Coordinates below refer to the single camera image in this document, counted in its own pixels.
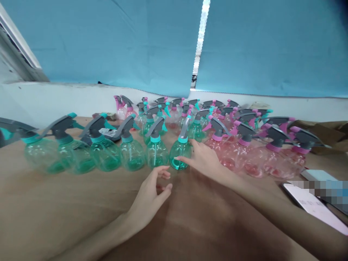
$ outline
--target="trigger sprayer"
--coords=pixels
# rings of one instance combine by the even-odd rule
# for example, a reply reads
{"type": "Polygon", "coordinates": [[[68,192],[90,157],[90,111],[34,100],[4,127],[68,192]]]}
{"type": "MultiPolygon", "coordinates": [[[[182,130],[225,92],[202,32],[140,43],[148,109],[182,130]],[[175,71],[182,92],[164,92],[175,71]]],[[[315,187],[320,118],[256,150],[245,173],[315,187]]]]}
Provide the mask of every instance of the trigger sprayer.
{"type": "Polygon", "coordinates": [[[166,116],[163,115],[151,126],[146,137],[150,137],[150,143],[146,147],[145,159],[147,165],[153,169],[154,167],[166,165],[169,155],[166,146],[161,141],[160,131],[167,131],[164,124],[166,116]]]}
{"type": "Polygon", "coordinates": [[[116,132],[116,135],[121,135],[122,138],[121,161],[123,167],[128,171],[137,171],[145,164],[144,150],[141,144],[134,140],[129,132],[132,128],[139,129],[134,118],[135,115],[131,115],[125,119],[116,132]]]}
{"type": "Polygon", "coordinates": [[[85,136],[89,132],[91,137],[91,156],[96,167],[105,172],[116,170],[121,166],[121,151],[111,140],[105,138],[99,132],[102,128],[109,128],[110,124],[106,120],[107,114],[101,113],[91,120],[79,137],[85,136]]]}
{"type": "Polygon", "coordinates": [[[184,125],[182,126],[178,140],[174,142],[170,154],[169,163],[176,170],[183,170],[187,168],[187,164],[175,159],[178,156],[184,156],[186,158],[191,158],[191,145],[188,142],[188,129],[191,116],[187,116],[184,125]]]}
{"type": "Polygon", "coordinates": [[[26,144],[24,156],[27,163],[35,170],[47,174],[57,174],[64,171],[57,153],[58,144],[46,138],[38,138],[38,130],[25,123],[0,118],[0,129],[5,140],[10,140],[18,132],[26,144]]]}
{"type": "Polygon", "coordinates": [[[168,99],[168,97],[165,96],[165,97],[158,98],[157,100],[155,100],[155,102],[156,102],[157,104],[159,104],[159,103],[166,103],[166,102],[167,102],[167,99],[168,99]]]}
{"type": "Polygon", "coordinates": [[[74,140],[65,131],[69,128],[84,129],[74,118],[75,113],[70,113],[51,123],[38,139],[43,138],[50,130],[58,142],[58,154],[63,167],[73,174],[84,174],[95,167],[90,155],[90,147],[80,140],[74,140]]]}

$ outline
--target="brown paper surface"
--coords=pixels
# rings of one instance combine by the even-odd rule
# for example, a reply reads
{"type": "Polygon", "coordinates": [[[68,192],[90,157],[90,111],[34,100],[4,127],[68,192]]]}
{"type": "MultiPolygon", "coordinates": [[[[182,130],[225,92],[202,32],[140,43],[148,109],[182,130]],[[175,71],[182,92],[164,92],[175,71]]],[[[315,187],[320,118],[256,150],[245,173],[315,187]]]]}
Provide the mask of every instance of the brown paper surface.
{"type": "MultiPolygon", "coordinates": [[[[78,117],[84,126],[90,120],[78,117]]],[[[81,130],[68,132],[77,137],[81,130]]],[[[170,149],[175,137],[163,140],[170,149]]],[[[150,173],[146,166],[132,173],[42,175],[28,167],[23,148],[19,141],[0,149],[0,260],[47,260],[72,247],[128,211],[150,173]]],[[[347,164],[308,156],[311,168],[338,179],[347,164]]],[[[233,191],[190,168],[169,171],[169,199],[146,228],[103,260],[316,260],[233,191]]],[[[245,178],[289,200],[273,178],[245,178]]]]}

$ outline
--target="pink spray bottle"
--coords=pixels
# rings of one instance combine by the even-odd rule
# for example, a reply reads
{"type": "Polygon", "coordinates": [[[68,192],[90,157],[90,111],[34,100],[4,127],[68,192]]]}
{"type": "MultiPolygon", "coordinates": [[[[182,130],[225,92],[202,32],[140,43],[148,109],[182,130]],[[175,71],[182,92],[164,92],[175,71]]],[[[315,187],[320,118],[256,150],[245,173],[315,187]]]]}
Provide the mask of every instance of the pink spray bottle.
{"type": "Polygon", "coordinates": [[[291,171],[289,171],[288,176],[275,176],[282,179],[291,179],[298,176],[305,168],[306,155],[315,146],[331,148],[328,145],[323,144],[323,142],[314,134],[300,129],[299,127],[291,127],[292,131],[289,133],[290,137],[294,137],[294,140],[298,141],[298,145],[294,145],[291,149],[282,149],[280,155],[292,165],[291,171]]]}
{"type": "Polygon", "coordinates": [[[132,114],[135,114],[135,116],[136,116],[135,120],[136,120],[138,117],[138,113],[133,109],[133,106],[132,106],[133,102],[124,95],[120,95],[120,96],[122,98],[122,102],[127,104],[127,112],[125,115],[125,119],[128,118],[129,116],[131,116],[132,114]]]}
{"type": "Polygon", "coordinates": [[[118,120],[124,120],[127,113],[127,109],[124,107],[125,103],[122,101],[121,97],[118,95],[114,96],[116,101],[116,115],[118,120]]]}
{"type": "Polygon", "coordinates": [[[272,142],[266,146],[257,147],[248,153],[244,170],[255,178],[263,178],[267,175],[275,177],[286,177],[291,171],[291,163],[287,162],[279,152],[289,136],[280,129],[270,127],[267,131],[272,142]]]}
{"type": "Polygon", "coordinates": [[[213,117],[212,115],[209,116],[210,122],[209,124],[203,129],[203,131],[206,131],[210,128],[214,128],[215,133],[212,135],[210,139],[208,139],[204,144],[210,147],[211,149],[215,150],[217,157],[219,160],[221,159],[222,155],[225,153],[224,146],[222,142],[222,137],[226,135],[231,135],[228,132],[228,129],[225,127],[222,122],[220,122],[217,118],[213,117]]]}
{"type": "Polygon", "coordinates": [[[178,127],[181,114],[178,112],[177,105],[182,107],[184,100],[185,98],[177,98],[171,101],[172,103],[172,107],[170,110],[171,117],[166,118],[167,120],[166,126],[168,129],[175,130],[178,127]]]}
{"type": "Polygon", "coordinates": [[[247,162],[248,155],[252,150],[250,143],[253,135],[256,134],[253,128],[240,122],[233,123],[242,135],[238,142],[233,143],[229,149],[222,154],[220,163],[233,172],[240,172],[247,162]]]}

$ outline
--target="transparent plastic bottle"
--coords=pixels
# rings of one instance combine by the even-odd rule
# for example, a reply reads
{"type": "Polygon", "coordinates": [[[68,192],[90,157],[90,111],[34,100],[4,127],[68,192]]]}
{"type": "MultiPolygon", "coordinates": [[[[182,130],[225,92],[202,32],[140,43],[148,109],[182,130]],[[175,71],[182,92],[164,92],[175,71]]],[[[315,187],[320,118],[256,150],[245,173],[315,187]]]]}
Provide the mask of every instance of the transparent plastic bottle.
{"type": "Polygon", "coordinates": [[[240,172],[245,166],[251,150],[250,146],[243,146],[238,142],[233,143],[228,149],[225,149],[220,163],[233,172],[240,172]]]}
{"type": "Polygon", "coordinates": [[[137,171],[145,164],[145,154],[137,140],[122,142],[122,165],[128,171],[137,171]]]}
{"type": "Polygon", "coordinates": [[[72,140],[58,146],[58,155],[63,167],[73,174],[84,174],[95,168],[90,147],[82,141],[72,140]]]}
{"type": "Polygon", "coordinates": [[[110,172],[121,166],[121,151],[111,140],[103,139],[93,143],[91,156],[96,167],[101,171],[110,172]]]}
{"type": "Polygon", "coordinates": [[[145,159],[151,169],[168,164],[168,150],[163,141],[150,142],[146,147],[145,159]]]}
{"type": "Polygon", "coordinates": [[[33,169],[47,174],[57,174],[65,170],[57,149],[58,144],[55,141],[43,138],[27,143],[24,156],[33,169]]]}
{"type": "Polygon", "coordinates": [[[186,143],[181,143],[180,141],[174,142],[170,153],[169,153],[169,161],[170,165],[176,170],[184,170],[187,168],[187,164],[174,159],[177,156],[184,156],[186,158],[191,158],[191,145],[186,143]]]}

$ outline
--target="brown paper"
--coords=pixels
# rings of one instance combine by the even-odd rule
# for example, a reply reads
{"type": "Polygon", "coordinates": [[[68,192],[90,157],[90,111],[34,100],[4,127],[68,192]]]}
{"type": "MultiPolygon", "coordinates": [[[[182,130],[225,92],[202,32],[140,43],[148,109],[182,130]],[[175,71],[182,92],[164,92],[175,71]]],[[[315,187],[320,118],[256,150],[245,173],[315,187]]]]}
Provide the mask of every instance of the brown paper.
{"type": "Polygon", "coordinates": [[[348,121],[329,121],[316,123],[312,121],[295,121],[291,126],[309,130],[324,144],[332,148],[313,147],[312,152],[319,155],[348,152],[348,121]]]}

